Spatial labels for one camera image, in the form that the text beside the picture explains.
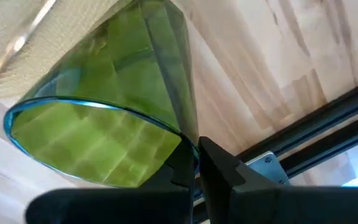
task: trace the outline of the black frame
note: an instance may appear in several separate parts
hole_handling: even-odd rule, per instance
[[[237,158],[247,162],[267,151],[273,152],[277,157],[281,156],[357,114],[358,87],[248,148],[237,155]],[[291,179],[356,145],[358,120],[283,159],[280,163]],[[196,180],[196,189],[199,187],[200,181]],[[194,221],[197,222],[208,219],[205,203],[195,206],[193,215]]]
[[[358,188],[282,187],[207,137],[198,149],[211,223],[358,223]]]

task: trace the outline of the black metal rail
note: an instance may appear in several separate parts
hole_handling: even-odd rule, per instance
[[[358,121],[280,161],[292,178],[318,164],[358,145]]]
[[[310,140],[357,114],[358,87],[322,106],[308,116],[301,118],[267,139],[248,148],[246,151],[237,155],[237,158],[243,162],[247,162],[267,151],[273,152],[276,156],[281,156],[307,140]],[[282,166],[286,170],[288,177],[292,178],[295,175],[357,145],[357,129],[358,121],[308,146],[304,149],[305,151],[302,150],[284,159],[282,161]],[[200,182],[196,179],[195,189],[197,190],[200,188]],[[194,208],[193,215],[198,218],[207,217],[205,208],[204,203],[197,205]]]
[[[250,147],[237,157],[243,162],[247,162],[267,151],[281,156],[357,114],[358,87]]]

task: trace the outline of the light wooden surface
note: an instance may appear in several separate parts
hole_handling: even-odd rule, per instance
[[[54,10],[101,15],[115,1],[100,0],[88,10],[85,1],[71,8],[76,2],[60,0]],[[174,2],[188,21],[200,134],[232,154],[358,85],[358,0]],[[39,1],[0,0],[0,10],[9,9],[9,4],[17,10],[0,12],[5,28]],[[0,223],[22,223],[28,201],[42,192],[94,186],[37,164],[10,145],[2,130],[4,112],[39,78],[32,75],[45,73],[97,19],[67,18],[56,11],[1,76],[2,81],[26,87],[0,89]],[[5,33],[0,27],[0,52],[12,30]],[[22,79],[15,80],[18,74]],[[358,152],[340,155],[293,183],[344,184],[357,177],[357,156]]]

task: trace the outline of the beige fabric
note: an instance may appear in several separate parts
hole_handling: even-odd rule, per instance
[[[92,28],[117,0],[58,0],[27,45],[0,74],[0,98],[23,95]],[[0,56],[40,0],[0,0]]]

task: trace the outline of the green cone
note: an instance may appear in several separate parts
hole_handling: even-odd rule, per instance
[[[170,1],[132,1],[8,111],[6,132],[54,169],[138,187],[181,138],[198,137],[189,61],[183,14]]]

